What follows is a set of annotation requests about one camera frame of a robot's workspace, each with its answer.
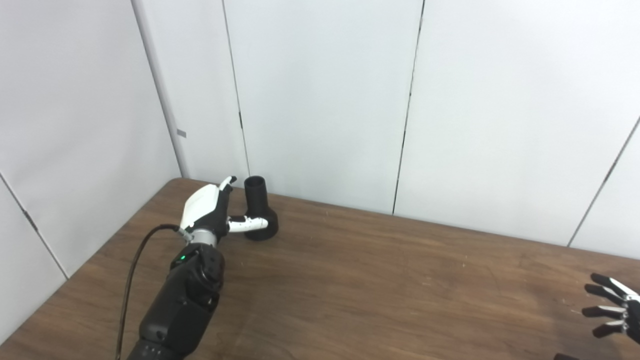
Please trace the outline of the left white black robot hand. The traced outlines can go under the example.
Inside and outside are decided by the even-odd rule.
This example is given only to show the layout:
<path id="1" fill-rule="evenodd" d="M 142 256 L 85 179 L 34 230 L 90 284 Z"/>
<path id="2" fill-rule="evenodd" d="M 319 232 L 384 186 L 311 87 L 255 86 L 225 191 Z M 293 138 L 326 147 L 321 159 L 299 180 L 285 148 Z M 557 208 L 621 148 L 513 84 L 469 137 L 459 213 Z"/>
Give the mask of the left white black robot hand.
<path id="1" fill-rule="evenodd" d="M 188 198 L 183 207 L 179 233 L 187 245 L 215 248 L 230 233 L 244 233 L 253 241 L 269 240 L 279 232 L 276 212 L 269 206 L 265 178 L 251 176 L 244 181 L 247 210 L 243 215 L 228 213 L 235 176 L 220 185 L 207 184 Z"/>

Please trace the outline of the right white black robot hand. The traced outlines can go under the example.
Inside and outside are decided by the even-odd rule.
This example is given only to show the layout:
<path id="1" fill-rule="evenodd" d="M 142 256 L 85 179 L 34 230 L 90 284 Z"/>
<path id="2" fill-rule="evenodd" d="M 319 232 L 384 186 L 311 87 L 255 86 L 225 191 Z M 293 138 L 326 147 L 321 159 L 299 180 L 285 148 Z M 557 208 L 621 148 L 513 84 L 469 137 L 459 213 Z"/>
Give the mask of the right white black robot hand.
<path id="1" fill-rule="evenodd" d="M 640 343 L 640 296 L 630 287 L 610 276 L 590 274 L 593 284 L 586 284 L 585 291 L 594 296 L 608 299 L 614 305 L 597 305 L 582 309 L 586 318 L 607 317 L 611 321 L 602 323 L 592 330 L 595 338 L 605 338 L 622 334 Z"/>

